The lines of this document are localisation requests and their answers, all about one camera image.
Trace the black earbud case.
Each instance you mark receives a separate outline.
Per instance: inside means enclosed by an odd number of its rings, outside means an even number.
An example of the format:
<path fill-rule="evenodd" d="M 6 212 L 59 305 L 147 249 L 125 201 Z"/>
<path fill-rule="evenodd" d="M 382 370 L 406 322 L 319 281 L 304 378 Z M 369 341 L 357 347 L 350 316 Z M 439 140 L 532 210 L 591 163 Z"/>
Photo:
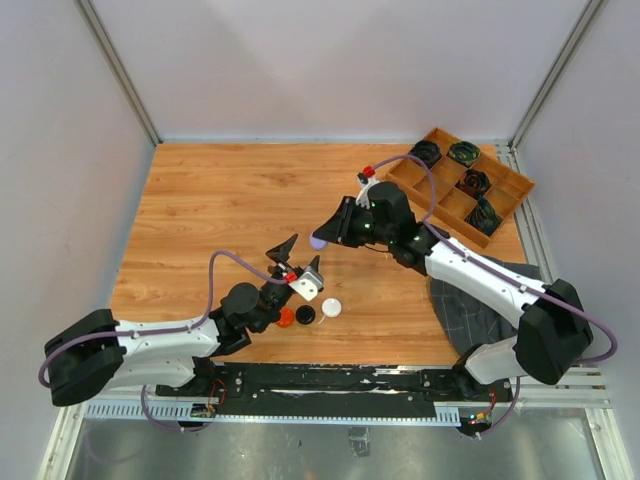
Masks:
<path fill-rule="evenodd" d="M 295 319 L 301 325 L 310 325 L 316 319 L 316 311 L 310 305 L 301 305 L 295 312 Z"/>

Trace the orange earbud case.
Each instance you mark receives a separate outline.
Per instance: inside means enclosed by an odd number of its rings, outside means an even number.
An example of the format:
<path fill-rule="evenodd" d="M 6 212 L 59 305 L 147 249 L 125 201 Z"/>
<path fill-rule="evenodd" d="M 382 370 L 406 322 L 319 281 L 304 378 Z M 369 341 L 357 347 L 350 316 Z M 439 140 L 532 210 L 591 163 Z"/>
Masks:
<path fill-rule="evenodd" d="M 276 324 L 280 328 L 288 328 L 292 326 L 295 322 L 295 314 L 294 312 L 287 307 L 284 307 L 280 310 L 280 317 Z"/>

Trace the white earbud case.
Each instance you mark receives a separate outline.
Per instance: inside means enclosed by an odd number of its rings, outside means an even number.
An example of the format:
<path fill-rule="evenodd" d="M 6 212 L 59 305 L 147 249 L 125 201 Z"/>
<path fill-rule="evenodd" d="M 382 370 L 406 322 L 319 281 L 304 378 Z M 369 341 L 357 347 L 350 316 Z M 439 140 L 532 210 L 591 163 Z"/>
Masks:
<path fill-rule="evenodd" d="M 327 298 L 322 302 L 321 311 L 324 317 L 336 318 L 342 313 L 342 303 L 337 298 Z"/>

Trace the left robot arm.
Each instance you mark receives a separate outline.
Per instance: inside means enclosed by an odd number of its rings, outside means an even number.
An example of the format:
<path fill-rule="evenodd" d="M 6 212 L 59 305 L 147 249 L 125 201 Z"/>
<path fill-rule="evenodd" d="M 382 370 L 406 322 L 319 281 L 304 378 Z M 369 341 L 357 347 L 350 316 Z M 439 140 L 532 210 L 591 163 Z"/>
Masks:
<path fill-rule="evenodd" d="M 44 346 L 39 383 L 51 394 L 53 405 L 76 405 L 121 387 L 161 385 L 185 388 L 190 394 L 207 393 L 214 371 L 197 361 L 235 353 L 250 345 L 254 334 L 264 332 L 281 319 L 292 296 L 315 299 L 324 288 L 320 259 L 293 267 L 289 255 L 294 237 L 268 250 L 271 266 L 255 269 L 227 250 L 213 259 L 227 257 L 263 280 L 263 285 L 238 283 L 216 301 L 207 299 L 198 317 L 167 322 L 117 319 L 108 308 L 97 309 Z"/>

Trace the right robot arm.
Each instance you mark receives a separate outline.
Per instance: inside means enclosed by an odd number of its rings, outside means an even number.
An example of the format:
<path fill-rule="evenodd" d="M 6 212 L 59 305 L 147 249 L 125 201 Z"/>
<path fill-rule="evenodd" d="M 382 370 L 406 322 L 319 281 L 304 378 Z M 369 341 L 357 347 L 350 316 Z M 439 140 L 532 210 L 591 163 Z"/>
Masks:
<path fill-rule="evenodd" d="M 475 343 L 453 367 L 453 387 L 466 400 L 489 384 L 529 376 L 557 384 L 593 341 L 576 289 L 545 284 L 467 249 L 446 231 L 416 219 L 396 184 L 380 182 L 346 196 L 313 238 L 358 248 L 387 246 L 400 265 L 452 285 L 497 312 L 517 331 L 492 344 Z"/>

